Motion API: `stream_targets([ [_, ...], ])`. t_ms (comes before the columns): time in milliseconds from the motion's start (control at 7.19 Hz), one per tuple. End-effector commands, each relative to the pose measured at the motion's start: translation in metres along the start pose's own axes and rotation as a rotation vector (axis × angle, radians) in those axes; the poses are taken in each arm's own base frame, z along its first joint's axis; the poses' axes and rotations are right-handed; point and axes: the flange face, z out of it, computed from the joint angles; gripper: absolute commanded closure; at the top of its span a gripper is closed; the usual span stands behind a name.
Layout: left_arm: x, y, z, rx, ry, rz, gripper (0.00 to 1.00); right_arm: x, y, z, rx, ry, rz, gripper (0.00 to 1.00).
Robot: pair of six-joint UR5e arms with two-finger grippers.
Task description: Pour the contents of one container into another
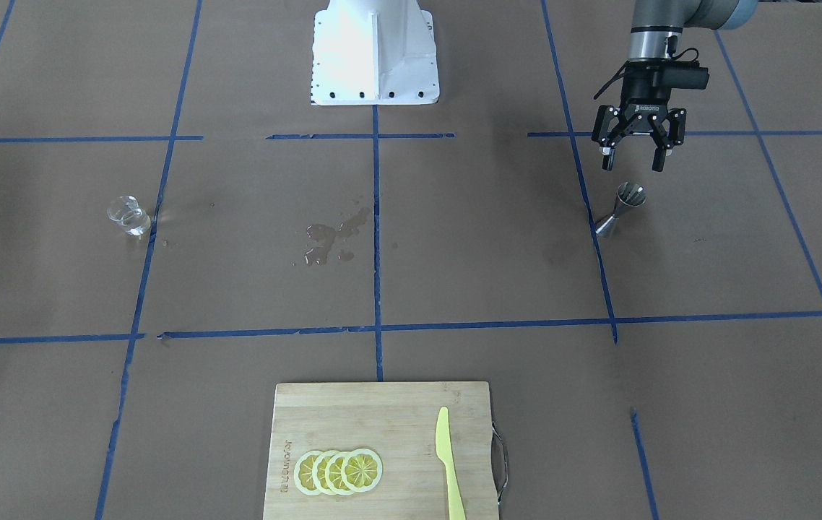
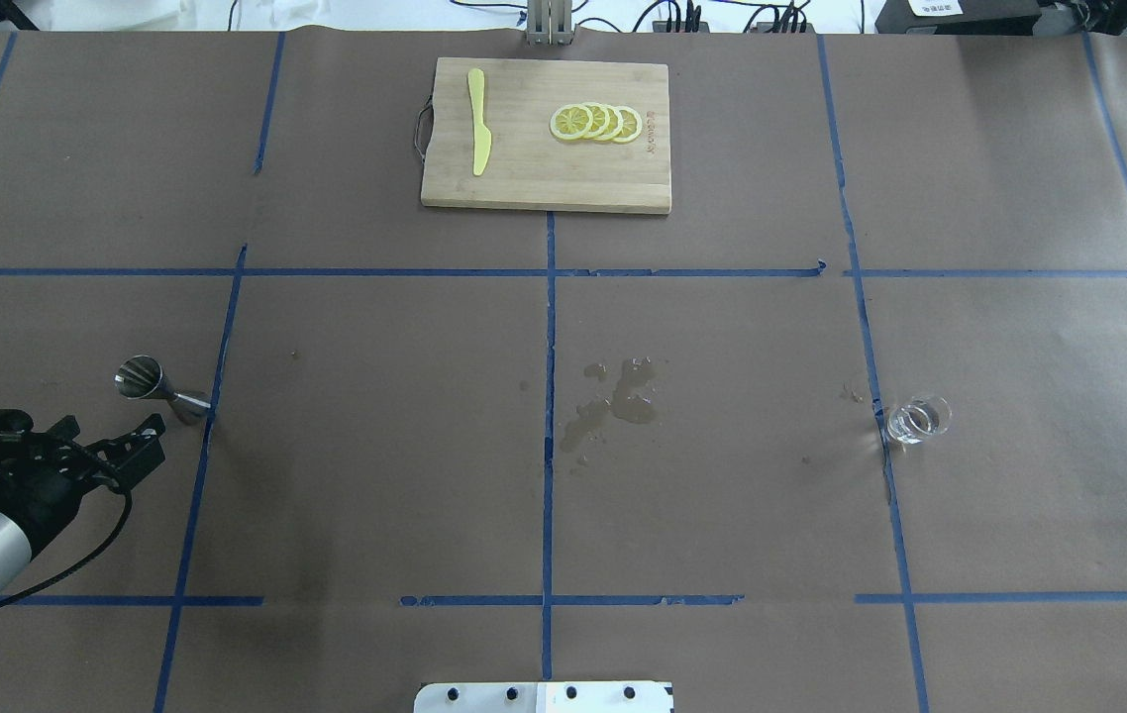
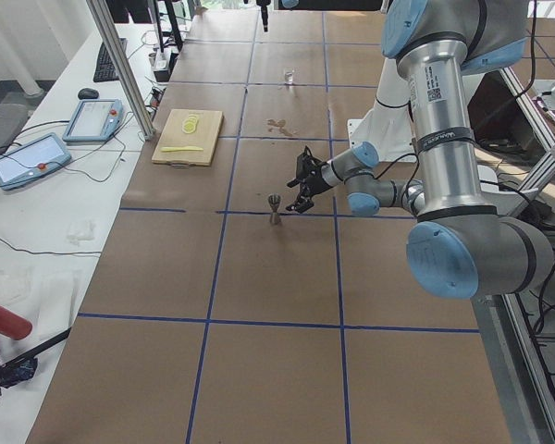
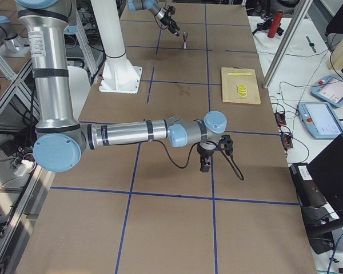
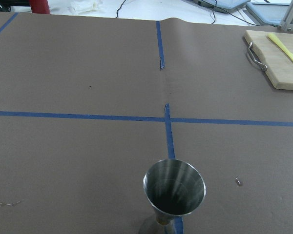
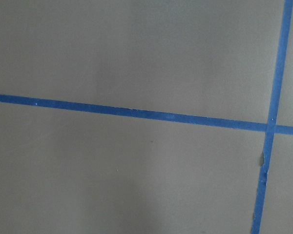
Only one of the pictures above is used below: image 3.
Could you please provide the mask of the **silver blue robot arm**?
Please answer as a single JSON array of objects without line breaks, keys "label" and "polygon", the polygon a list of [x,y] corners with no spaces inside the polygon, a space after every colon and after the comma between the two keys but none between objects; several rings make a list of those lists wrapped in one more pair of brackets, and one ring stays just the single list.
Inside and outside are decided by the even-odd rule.
[{"label": "silver blue robot arm", "polygon": [[[255,3],[260,7],[261,20],[263,25],[263,31],[268,32],[268,7],[271,4],[271,0],[256,0]],[[281,0],[281,5],[287,9],[292,9],[299,4],[298,0]]]},{"label": "silver blue robot arm", "polygon": [[413,277],[444,298],[516,293],[541,284],[553,251],[537,228],[510,216],[481,191],[475,136],[463,77],[506,68],[524,52],[525,1],[394,1],[382,34],[383,56],[408,84],[419,179],[380,180],[376,147],[363,142],[327,161],[298,156],[291,210],[344,185],[357,216],[381,207],[412,213],[406,243]]}]

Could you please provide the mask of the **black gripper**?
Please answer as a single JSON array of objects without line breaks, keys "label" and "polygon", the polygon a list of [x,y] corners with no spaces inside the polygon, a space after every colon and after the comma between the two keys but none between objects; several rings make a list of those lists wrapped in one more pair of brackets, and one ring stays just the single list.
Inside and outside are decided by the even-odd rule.
[{"label": "black gripper", "polygon": [[294,202],[286,207],[286,210],[288,212],[305,213],[315,206],[313,196],[328,191],[339,184],[340,176],[331,162],[313,166],[308,175],[298,175],[287,183],[289,188],[305,186],[305,192],[300,192]]},{"label": "black gripper", "polygon": [[260,7],[263,30],[268,31],[268,7],[270,0],[257,0],[257,5]]}]

